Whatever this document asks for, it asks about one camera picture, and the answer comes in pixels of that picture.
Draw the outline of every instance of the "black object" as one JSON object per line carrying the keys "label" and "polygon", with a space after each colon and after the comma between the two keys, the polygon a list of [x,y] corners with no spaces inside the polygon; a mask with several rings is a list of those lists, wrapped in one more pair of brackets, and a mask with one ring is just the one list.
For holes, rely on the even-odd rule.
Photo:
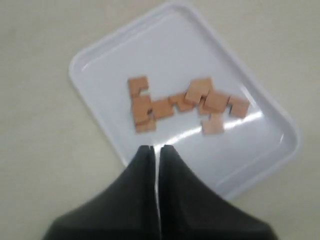
{"label": "black object", "polygon": [[141,146],[130,165],[99,196],[61,216],[44,240],[158,240],[155,152]]}
{"label": "black object", "polygon": [[268,224],[203,184],[173,146],[161,149],[158,196],[163,240],[277,240]]}

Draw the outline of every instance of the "white tray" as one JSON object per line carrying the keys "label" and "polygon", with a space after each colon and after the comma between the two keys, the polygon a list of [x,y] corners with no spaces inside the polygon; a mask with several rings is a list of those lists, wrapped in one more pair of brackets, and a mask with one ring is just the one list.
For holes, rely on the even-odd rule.
{"label": "white tray", "polygon": [[[69,75],[125,165],[140,145],[174,145],[191,169],[229,199],[293,159],[298,128],[196,10],[166,3],[79,52]],[[204,136],[195,109],[136,134],[127,79],[147,75],[153,99],[211,76],[218,90],[247,97],[244,119],[223,116],[225,133]]]}

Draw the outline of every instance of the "tray rim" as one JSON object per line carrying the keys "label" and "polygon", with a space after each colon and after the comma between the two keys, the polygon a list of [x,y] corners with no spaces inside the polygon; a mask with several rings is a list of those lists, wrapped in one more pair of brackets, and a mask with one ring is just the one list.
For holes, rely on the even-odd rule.
{"label": "tray rim", "polygon": [[295,136],[295,146],[294,150],[288,154],[287,156],[280,159],[276,164],[273,164],[271,167],[266,169],[265,171],[255,175],[254,177],[250,178],[246,182],[242,183],[239,187],[232,190],[230,193],[228,193],[225,198],[231,199],[238,195],[239,193],[242,193],[244,190],[250,188],[255,183],[261,181],[262,179],[269,176],[271,173],[274,173],[275,171],[279,170],[283,165],[285,165],[290,160],[293,160],[300,151],[302,144],[303,144],[303,135],[296,124],[296,122],[291,118],[291,116],[288,114],[288,112],[259,84],[257,81],[257,78],[255,75],[249,70],[249,68],[246,66],[246,64],[237,56],[234,50],[220,37],[218,32],[214,29],[212,25],[210,25],[204,17],[198,12],[198,10],[189,2],[186,2],[184,0],[172,0],[170,2],[165,2],[154,9],[151,9],[149,12],[143,14],[142,16],[139,16],[138,18],[134,19],[130,23],[120,27],[118,30],[105,35],[100,40],[96,41],[95,43],[89,45],[88,47],[83,48],[80,50],[71,60],[69,67],[68,67],[68,74],[70,77],[71,82],[73,83],[74,87],[78,91],[78,93],[82,96],[82,101],[84,104],[89,108],[90,112],[93,115],[93,118],[98,122],[99,126],[102,128],[104,133],[106,134],[107,138],[110,139],[110,143],[115,149],[116,154],[120,157],[122,163],[126,167],[128,165],[128,162],[125,161],[125,157],[122,154],[122,151],[119,149],[119,147],[115,144],[115,141],[113,140],[113,137],[109,131],[109,128],[105,125],[104,121],[100,117],[99,111],[94,107],[94,104],[90,104],[90,99],[86,97],[87,93],[86,90],[80,86],[77,85],[77,76],[76,76],[76,69],[75,66],[77,62],[81,59],[81,57],[92,50],[95,50],[99,48],[99,46],[103,43],[107,43],[113,39],[115,39],[120,34],[126,33],[134,28],[136,28],[138,25],[143,24],[143,22],[151,18],[152,16],[155,16],[162,11],[165,11],[166,9],[170,8],[182,8],[187,10],[190,14],[193,15],[194,18],[199,22],[200,25],[203,26],[204,30],[210,34],[210,36],[216,41],[216,44],[220,46],[220,48],[224,51],[224,53],[234,62],[235,65],[238,66],[238,68],[242,71],[242,73],[246,76],[247,80],[250,82],[250,84],[256,89],[257,92],[261,94],[263,98],[265,98],[266,101],[270,104],[271,107],[273,107],[277,113],[288,123],[290,129],[292,129],[292,132]]}

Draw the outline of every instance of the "beige table surface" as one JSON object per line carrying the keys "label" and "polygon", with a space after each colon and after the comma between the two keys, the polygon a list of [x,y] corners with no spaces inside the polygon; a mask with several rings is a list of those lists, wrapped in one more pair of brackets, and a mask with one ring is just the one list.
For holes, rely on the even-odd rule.
{"label": "beige table surface", "polygon": [[[320,1],[193,0],[300,125],[297,159],[233,203],[283,240],[320,233]],[[37,240],[123,165],[68,77],[81,48],[162,0],[0,1],[0,239]]]}

